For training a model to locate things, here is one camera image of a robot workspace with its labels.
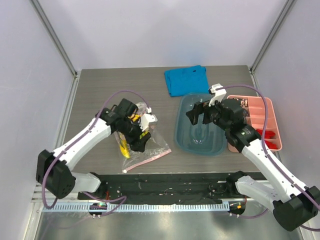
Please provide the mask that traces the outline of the clear polka dot zip bag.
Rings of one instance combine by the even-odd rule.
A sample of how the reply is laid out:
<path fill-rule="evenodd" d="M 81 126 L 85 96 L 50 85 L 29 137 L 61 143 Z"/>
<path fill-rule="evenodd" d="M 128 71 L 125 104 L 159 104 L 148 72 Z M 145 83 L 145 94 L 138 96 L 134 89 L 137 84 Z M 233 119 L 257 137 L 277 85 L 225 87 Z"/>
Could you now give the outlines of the clear polka dot zip bag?
<path fill-rule="evenodd" d="M 138 102 L 136 106 L 137 106 L 137 111 L 135 111 L 133 114 L 138 114 L 141 117 L 146 110 L 147 104 L 145 102 Z M 146 132 L 150 133 L 151 138 L 147 141 L 144 152 L 137 152 L 137 151 L 131 150 L 129 144 L 127 143 L 128 149 L 130 152 L 130 158 L 126 159 L 121 154 L 120 147 L 119 147 L 119 158 L 122 164 L 121 170 L 124 174 L 126 174 L 128 171 L 138 166 L 155 161 L 171 152 L 169 145 L 161 136 L 161 134 L 158 132 L 157 124 L 150 125 L 149 128 L 146 130 Z M 119 146 L 119 137 L 118 137 L 119 133 L 121 132 L 117 131 L 114 133 L 114 137 L 118 143 L 118 146 Z"/>

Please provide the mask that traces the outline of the yellow banana bunch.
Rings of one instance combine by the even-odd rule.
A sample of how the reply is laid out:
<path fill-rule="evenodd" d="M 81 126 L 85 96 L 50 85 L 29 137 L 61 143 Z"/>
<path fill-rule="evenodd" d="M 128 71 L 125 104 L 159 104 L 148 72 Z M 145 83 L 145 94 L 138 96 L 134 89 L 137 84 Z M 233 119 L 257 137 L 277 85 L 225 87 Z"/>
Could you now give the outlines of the yellow banana bunch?
<path fill-rule="evenodd" d="M 132 120 L 133 122 L 136 122 L 140 117 L 141 116 L 139 114 L 133 114 L 129 117 L 129 119 Z M 131 156 L 130 156 L 130 151 L 129 151 L 129 147 L 128 147 L 125 136 L 122 133 L 119 133 L 118 138 L 119 138 L 119 149 L 121 154 L 126 159 L 129 159 Z"/>

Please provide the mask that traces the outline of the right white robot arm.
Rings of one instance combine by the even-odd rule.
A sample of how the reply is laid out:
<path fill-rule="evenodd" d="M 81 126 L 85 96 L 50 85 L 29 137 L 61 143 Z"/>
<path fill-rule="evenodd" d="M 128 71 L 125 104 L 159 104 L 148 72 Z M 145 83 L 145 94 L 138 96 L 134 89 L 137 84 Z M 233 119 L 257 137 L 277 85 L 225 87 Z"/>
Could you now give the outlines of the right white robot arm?
<path fill-rule="evenodd" d="M 213 123 L 225 131 L 227 142 L 235 147 L 260 170 L 270 187 L 239 171 L 227 179 L 226 193 L 233 198 L 245 195 L 259 202 L 273 213 L 279 225 L 291 232 L 314 218 L 320 211 L 320 190 L 308 187 L 295 177 L 266 147 L 262 136 L 247 124 L 247 111 L 240 101 L 196 102 L 186 112 L 192 125 Z"/>

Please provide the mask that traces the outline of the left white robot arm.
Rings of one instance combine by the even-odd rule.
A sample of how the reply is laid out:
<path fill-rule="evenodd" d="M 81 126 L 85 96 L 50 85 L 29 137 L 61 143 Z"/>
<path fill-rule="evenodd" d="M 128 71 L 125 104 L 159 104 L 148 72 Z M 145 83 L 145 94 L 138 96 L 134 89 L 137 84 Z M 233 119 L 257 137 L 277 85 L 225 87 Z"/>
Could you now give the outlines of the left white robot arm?
<path fill-rule="evenodd" d="M 76 136 L 52 152 L 43 150 L 38 155 L 36 181 L 57 199 L 70 193 L 87 192 L 100 200 L 107 192 L 107 184 L 93 172 L 75 173 L 77 163 L 99 142 L 113 133 L 121 133 L 129 148 L 143 153 L 151 138 L 149 127 L 158 120 L 151 108 L 138 113 L 138 106 L 122 99 L 111 109 L 105 107 Z"/>

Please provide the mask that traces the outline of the blue folded cloth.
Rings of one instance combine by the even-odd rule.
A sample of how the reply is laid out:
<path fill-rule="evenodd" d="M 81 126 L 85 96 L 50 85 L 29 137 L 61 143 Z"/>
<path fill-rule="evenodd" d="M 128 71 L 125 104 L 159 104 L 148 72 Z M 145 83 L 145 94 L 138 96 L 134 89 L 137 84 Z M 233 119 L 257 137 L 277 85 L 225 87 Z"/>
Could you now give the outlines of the blue folded cloth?
<path fill-rule="evenodd" d="M 207 69 L 201 65 L 167 70 L 164 72 L 164 79 L 171 97 L 208 93 Z"/>

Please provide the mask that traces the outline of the teal plastic bin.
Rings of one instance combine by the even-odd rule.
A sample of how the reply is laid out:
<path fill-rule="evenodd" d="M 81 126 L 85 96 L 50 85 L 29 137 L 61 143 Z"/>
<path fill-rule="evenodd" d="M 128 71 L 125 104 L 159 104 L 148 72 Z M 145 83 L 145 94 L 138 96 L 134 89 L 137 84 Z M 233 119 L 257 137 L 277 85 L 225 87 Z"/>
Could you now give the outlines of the teal plastic bin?
<path fill-rule="evenodd" d="M 190 93 L 183 96 L 177 112 L 174 141 L 182 150 L 204 156 L 220 155 L 227 147 L 225 132 L 213 123 L 202 124 L 203 115 L 198 123 L 192 125 L 186 112 L 192 110 L 194 103 L 209 101 L 209 94 Z"/>

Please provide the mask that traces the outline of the dark patterned tray item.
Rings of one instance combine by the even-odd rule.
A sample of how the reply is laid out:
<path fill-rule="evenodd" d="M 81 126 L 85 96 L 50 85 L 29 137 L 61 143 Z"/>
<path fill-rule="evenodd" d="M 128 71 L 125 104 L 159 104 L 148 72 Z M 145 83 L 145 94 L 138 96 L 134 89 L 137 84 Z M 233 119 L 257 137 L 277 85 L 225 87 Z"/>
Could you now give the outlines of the dark patterned tray item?
<path fill-rule="evenodd" d="M 237 102 L 240 104 L 242 108 L 248 108 L 249 107 L 249 102 L 248 99 L 245 98 L 234 98 L 237 100 Z"/>

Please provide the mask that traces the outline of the pink compartment tray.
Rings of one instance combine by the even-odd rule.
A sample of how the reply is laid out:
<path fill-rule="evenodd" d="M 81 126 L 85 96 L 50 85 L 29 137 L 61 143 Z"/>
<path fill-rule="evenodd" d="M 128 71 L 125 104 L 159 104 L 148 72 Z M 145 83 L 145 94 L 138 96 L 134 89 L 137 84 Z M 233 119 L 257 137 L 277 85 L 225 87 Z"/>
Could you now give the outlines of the pink compartment tray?
<path fill-rule="evenodd" d="M 227 97 L 228 99 L 248 99 L 248 107 L 244 108 L 248 115 L 245 117 L 246 122 L 251 125 L 260 135 L 263 133 L 263 128 L 265 124 L 265 118 L 266 118 L 266 110 L 264 101 L 259 96 L 247 96 L 247 95 L 229 95 Z M 277 124 L 277 119 L 275 115 L 275 111 L 273 108 L 272 101 L 266 97 L 265 98 L 266 104 L 267 104 L 267 125 L 266 130 L 274 131 L 280 138 L 280 131 Z"/>

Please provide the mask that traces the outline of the red tray pieces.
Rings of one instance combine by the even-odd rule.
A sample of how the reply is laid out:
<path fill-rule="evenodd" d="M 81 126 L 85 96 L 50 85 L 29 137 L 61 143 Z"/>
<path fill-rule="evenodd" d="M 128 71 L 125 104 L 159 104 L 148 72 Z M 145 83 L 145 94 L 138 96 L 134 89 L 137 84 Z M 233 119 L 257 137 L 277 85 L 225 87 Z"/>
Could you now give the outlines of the red tray pieces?
<path fill-rule="evenodd" d="M 280 137 L 272 130 L 265 131 L 264 141 L 267 147 L 272 151 L 280 151 L 282 149 Z"/>

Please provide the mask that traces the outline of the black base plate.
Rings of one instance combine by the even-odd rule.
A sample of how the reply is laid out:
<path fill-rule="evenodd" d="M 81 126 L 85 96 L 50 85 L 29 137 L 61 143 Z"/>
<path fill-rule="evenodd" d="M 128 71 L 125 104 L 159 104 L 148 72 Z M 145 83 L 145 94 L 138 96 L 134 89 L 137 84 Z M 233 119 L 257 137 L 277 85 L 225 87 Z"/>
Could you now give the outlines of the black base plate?
<path fill-rule="evenodd" d="M 208 205 L 242 199 L 227 183 L 228 173 L 154 173 L 100 175 L 102 190 L 93 196 L 127 205 Z"/>

